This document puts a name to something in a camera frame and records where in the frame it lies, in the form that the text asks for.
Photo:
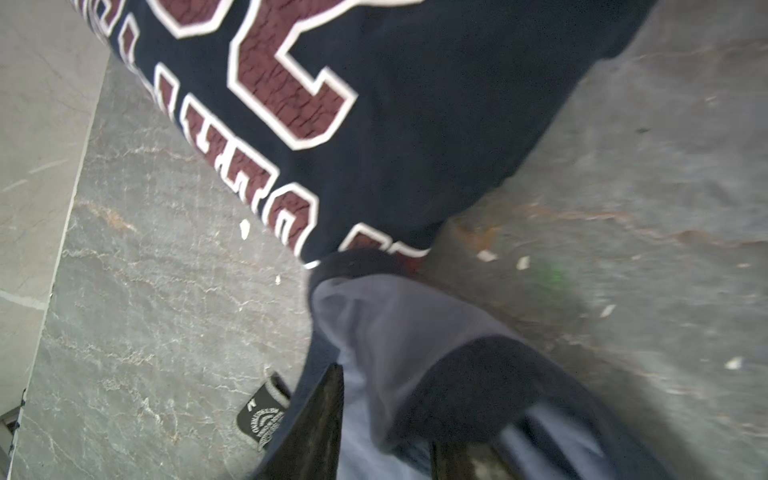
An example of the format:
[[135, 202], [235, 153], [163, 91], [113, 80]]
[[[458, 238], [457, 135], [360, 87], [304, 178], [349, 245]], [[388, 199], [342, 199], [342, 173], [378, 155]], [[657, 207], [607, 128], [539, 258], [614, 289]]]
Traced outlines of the grey-blue printed tank top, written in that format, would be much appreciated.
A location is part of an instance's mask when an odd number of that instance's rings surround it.
[[[559, 365], [484, 310], [413, 280], [393, 255], [326, 257], [311, 273], [307, 304], [302, 372], [343, 370], [334, 479], [432, 479], [435, 442], [488, 445], [515, 479], [670, 477]], [[293, 393], [252, 418], [267, 430], [265, 454]]]

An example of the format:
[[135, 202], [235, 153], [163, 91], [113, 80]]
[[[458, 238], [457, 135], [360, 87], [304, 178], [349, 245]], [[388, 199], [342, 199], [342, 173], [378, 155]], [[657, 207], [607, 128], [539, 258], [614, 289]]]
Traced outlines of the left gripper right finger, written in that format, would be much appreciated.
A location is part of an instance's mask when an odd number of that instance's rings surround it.
[[513, 480], [516, 476], [488, 445], [435, 442], [431, 445], [434, 480]]

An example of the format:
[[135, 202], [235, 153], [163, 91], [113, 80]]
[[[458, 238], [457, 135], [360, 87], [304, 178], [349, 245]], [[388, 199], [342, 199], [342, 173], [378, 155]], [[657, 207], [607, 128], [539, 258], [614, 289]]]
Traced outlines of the navy tank top red trim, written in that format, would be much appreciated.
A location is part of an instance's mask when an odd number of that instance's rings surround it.
[[77, 1], [221, 180], [307, 267], [409, 266], [512, 176], [649, 1]]

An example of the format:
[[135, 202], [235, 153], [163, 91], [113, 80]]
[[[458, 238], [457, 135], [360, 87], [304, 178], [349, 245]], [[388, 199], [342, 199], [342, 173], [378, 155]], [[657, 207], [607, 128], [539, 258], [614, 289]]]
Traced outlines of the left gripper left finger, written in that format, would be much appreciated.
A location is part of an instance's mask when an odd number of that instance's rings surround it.
[[343, 370], [306, 367], [256, 479], [334, 479], [343, 423]]

